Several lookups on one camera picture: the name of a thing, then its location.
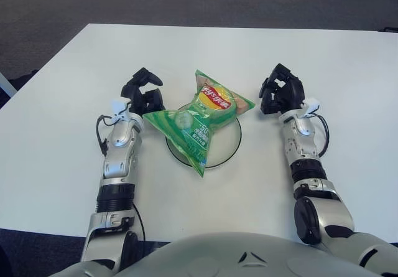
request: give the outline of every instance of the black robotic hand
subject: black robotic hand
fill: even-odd
[[[139,88],[148,83],[157,86],[163,85],[159,77],[143,67],[123,86],[120,96],[131,100],[130,112],[142,116],[145,113],[165,110],[162,94],[158,88],[145,92],[145,94],[141,93]]]

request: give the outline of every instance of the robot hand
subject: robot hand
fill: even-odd
[[[320,157],[329,142],[325,119],[317,115],[319,102],[305,100],[301,81],[278,64],[260,91],[264,114],[281,112],[285,154],[294,182],[297,234],[309,245],[356,263],[377,274],[398,273],[398,249],[367,233],[354,232],[354,222],[335,186],[326,178]],[[326,144],[318,154],[311,117],[323,123]]]
[[[137,235],[131,227],[137,213],[133,199],[140,133],[144,129],[141,116],[164,110],[159,89],[141,93],[139,88],[147,83],[163,84],[153,73],[140,69],[123,87],[121,97],[113,101],[114,116],[101,115],[97,120],[97,138],[105,158],[96,212],[91,215],[81,261],[96,261],[113,274],[131,265],[137,258]],[[98,131],[101,121],[113,127],[104,141],[101,141]]]

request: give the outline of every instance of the potato chip bag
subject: potato chip bag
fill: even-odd
[[[201,71],[196,71],[197,93],[183,110],[144,114],[171,140],[203,177],[211,136],[254,103],[232,92]]]

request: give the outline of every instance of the green chip bag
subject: green chip bag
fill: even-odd
[[[199,70],[196,77],[197,93],[184,110],[152,112],[144,118],[164,133],[203,177],[211,136],[254,103]]]

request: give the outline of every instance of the gray carpet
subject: gray carpet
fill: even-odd
[[[398,27],[398,0],[0,0],[0,72],[17,78],[42,67],[90,22],[379,30]],[[83,242],[0,230],[16,277],[64,269]]]

